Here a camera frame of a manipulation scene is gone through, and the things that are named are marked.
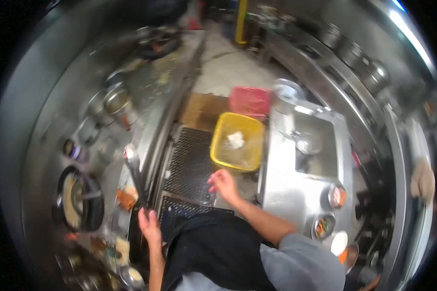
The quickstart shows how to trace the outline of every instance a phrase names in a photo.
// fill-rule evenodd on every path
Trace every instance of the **black apron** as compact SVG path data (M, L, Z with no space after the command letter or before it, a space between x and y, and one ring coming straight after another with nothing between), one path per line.
M273 246L245 220L212 210L183 221L171 237L162 291L175 290L192 271L230 290L275 290L260 253L261 243Z

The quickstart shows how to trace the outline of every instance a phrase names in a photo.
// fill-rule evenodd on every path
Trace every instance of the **yellow pole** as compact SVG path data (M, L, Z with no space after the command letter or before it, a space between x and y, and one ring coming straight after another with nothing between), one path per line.
M245 15L247 8L247 0L239 0L238 20L236 21L235 41L238 44L247 44L243 40L243 27L245 25Z

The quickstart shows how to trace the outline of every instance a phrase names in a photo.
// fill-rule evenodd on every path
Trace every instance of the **commercial kitchen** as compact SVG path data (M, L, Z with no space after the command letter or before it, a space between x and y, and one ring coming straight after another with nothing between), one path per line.
M208 191L225 168L347 278L404 290L437 244L437 67L401 4L138 8L49 7L4 80L0 205L37 285L148 290L140 207L165 242L177 218L235 213Z

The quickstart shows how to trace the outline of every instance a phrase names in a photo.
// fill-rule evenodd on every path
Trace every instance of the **yellow basket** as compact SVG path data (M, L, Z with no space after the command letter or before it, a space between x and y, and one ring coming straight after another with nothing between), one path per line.
M228 136L241 132L243 147L232 149ZM221 168L239 172L252 172L259 168L264 141L263 124L252 117L226 112L220 115L215 126L210 158Z

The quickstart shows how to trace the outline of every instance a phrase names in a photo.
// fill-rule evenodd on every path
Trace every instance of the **shirt sleeve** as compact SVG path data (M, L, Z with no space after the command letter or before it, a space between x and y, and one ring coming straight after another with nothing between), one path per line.
M231 291L216 285L208 277L198 272L189 272L183 275L182 281L175 291Z
M267 277L278 291L342 291L345 269L318 241L300 234L286 235L278 249L261 245Z

